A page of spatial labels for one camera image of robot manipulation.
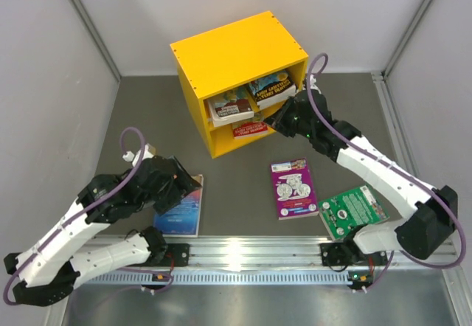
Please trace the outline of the black cover book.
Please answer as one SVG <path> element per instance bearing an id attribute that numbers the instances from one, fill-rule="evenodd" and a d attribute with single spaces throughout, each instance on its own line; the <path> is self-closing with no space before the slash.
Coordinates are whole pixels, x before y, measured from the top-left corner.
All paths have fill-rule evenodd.
<path id="1" fill-rule="evenodd" d="M 260 110 L 286 101 L 297 91 L 296 84 L 285 69 L 249 82 L 247 89 Z"/>

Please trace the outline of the red treehouse book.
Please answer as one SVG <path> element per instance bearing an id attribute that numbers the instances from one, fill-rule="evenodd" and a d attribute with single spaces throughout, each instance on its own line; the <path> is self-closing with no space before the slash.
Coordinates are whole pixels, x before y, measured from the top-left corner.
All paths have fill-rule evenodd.
<path id="1" fill-rule="evenodd" d="M 231 127 L 235 139 L 243 139 L 268 133 L 268 126 L 264 123 L 264 116 L 261 113 L 255 114 L 250 119 L 234 122 L 231 124 Z"/>

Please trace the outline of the blue sunset cover book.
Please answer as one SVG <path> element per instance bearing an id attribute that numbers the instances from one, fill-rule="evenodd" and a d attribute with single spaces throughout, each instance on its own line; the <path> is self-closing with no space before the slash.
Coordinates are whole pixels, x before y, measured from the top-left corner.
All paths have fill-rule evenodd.
<path id="1" fill-rule="evenodd" d="M 200 226 L 204 177 L 193 176 L 201 188 L 190 193 L 180 204 L 164 213 L 154 215 L 153 226 L 165 237 L 197 237 Z"/>

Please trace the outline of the light teal cover book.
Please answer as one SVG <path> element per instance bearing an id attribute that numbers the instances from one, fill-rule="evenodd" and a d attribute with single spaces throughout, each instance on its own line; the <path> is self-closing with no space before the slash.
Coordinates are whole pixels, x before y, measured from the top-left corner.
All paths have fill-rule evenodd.
<path id="1" fill-rule="evenodd" d="M 244 86 L 217 94 L 207 100 L 212 124 L 217 128 L 250 119 L 254 115 Z"/>

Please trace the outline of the purple cartoon cover book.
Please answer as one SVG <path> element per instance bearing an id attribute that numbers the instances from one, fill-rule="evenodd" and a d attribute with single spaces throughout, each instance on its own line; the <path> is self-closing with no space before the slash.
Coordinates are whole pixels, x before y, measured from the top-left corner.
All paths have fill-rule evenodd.
<path id="1" fill-rule="evenodd" d="M 280 221 L 319 214 L 306 158 L 271 164 L 271 180 Z"/>

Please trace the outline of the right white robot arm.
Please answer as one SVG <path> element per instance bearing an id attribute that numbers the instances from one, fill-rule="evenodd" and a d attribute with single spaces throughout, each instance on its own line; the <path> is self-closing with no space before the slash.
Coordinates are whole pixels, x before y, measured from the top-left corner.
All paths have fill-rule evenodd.
<path id="1" fill-rule="evenodd" d="M 400 214 L 397 221 L 356 228 L 344 240 L 344 256 L 362 264 L 371 254 L 400 251 L 422 266 L 453 233 L 461 247 L 456 261 L 464 259 L 467 243 L 460 225 L 457 193 L 415 178 L 375 149 L 355 126 L 331 117 L 325 97 L 317 91 L 301 91 L 289 97 L 265 123 L 286 137 L 305 137 L 318 153 L 350 170 L 378 191 Z"/>

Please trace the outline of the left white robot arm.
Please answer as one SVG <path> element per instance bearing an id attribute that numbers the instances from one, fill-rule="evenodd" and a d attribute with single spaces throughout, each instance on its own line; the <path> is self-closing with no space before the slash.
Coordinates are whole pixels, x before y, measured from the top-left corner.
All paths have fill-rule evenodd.
<path id="1" fill-rule="evenodd" d="M 46 307 L 102 274 L 162 263 L 168 245 L 154 226 L 114 245 L 88 252 L 81 248 L 117 221 L 147 208 L 163 215 L 200 188 L 201 184 L 173 156 L 152 156 L 124 173 L 95 176 L 31 249 L 4 258 L 11 276 L 4 301 L 8 305 Z"/>

